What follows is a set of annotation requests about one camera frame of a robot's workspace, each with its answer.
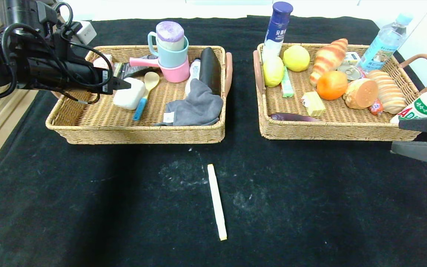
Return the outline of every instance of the toy bread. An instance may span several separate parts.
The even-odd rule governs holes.
[[[367,78],[374,80],[378,85],[378,99],[383,104],[383,110],[396,114],[406,107],[405,95],[396,85],[393,78],[388,73],[373,70],[367,75]]]
[[[368,108],[378,96],[378,85],[371,79],[362,78],[351,81],[342,96],[349,108]]]
[[[320,48],[315,54],[314,66],[309,77],[312,86],[317,84],[319,78],[327,71],[336,70],[339,67],[347,52],[349,41],[345,38],[335,40],[329,45]]]

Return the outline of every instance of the wooden spoon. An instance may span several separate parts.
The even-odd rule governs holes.
[[[146,86],[146,92],[144,93],[143,98],[139,100],[138,107],[136,108],[136,113],[134,114],[133,120],[139,121],[141,114],[143,113],[144,106],[148,101],[149,92],[151,89],[155,88],[159,83],[159,75],[156,72],[149,71],[144,75],[144,85]]]

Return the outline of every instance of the orange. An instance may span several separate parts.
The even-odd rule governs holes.
[[[317,94],[326,100],[340,98],[347,91],[348,81],[345,73],[340,71],[326,72],[317,81]]]

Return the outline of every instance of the light blue cup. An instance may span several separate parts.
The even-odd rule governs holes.
[[[156,42],[159,43],[157,40],[157,35],[155,32],[150,32],[148,34],[148,46],[149,51],[151,54],[158,56],[159,64],[165,68],[174,68],[181,66],[185,60],[187,59],[187,52],[189,49],[189,41],[187,37],[184,36],[184,49],[180,51],[171,51],[167,50],[164,47],[162,47],[160,44],[158,44],[158,50],[154,50],[153,47],[153,37],[156,37]]]

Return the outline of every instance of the wicker basket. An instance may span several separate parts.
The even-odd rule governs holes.
[[[294,44],[283,44],[280,52]],[[369,110],[350,109],[342,98],[337,100],[324,100],[326,112],[319,118],[320,122],[278,121],[273,120],[273,113],[296,113],[307,115],[306,108],[302,105],[301,97],[305,92],[313,91],[309,76],[312,72],[315,53],[327,44],[299,44],[311,56],[310,66],[302,72],[288,70],[291,83],[294,87],[293,98],[283,98],[281,87],[265,89],[262,74],[261,50],[263,44],[254,52],[254,68],[256,78],[256,95],[258,97],[259,130],[266,139],[310,139],[310,140],[366,140],[366,141],[411,141],[420,132],[407,131],[398,128],[397,124],[389,123],[393,115],[383,113],[380,116],[372,115]],[[356,51],[360,56],[368,46],[350,44],[349,51]],[[417,55],[427,59],[427,55]],[[398,87],[405,94],[409,104],[417,98],[419,92],[406,72],[403,70],[407,64],[401,65],[392,57],[382,69],[390,74]]]
[[[192,62],[207,46],[189,46]],[[225,107],[232,82],[232,54],[219,46],[210,46],[222,68],[222,100],[220,119],[210,126],[152,126],[163,121],[166,103],[183,99],[185,81],[170,83],[160,73],[159,84],[149,93],[141,120],[133,121],[134,111],[113,105],[113,95],[102,95],[94,105],[83,105],[68,98],[59,99],[46,120],[46,127],[58,132],[70,144],[211,144],[225,137]],[[150,54],[148,46],[103,46],[100,52],[111,54],[114,62],[128,62],[130,57]],[[97,55],[90,52],[86,60]],[[87,92],[73,93],[78,99],[95,96]]]

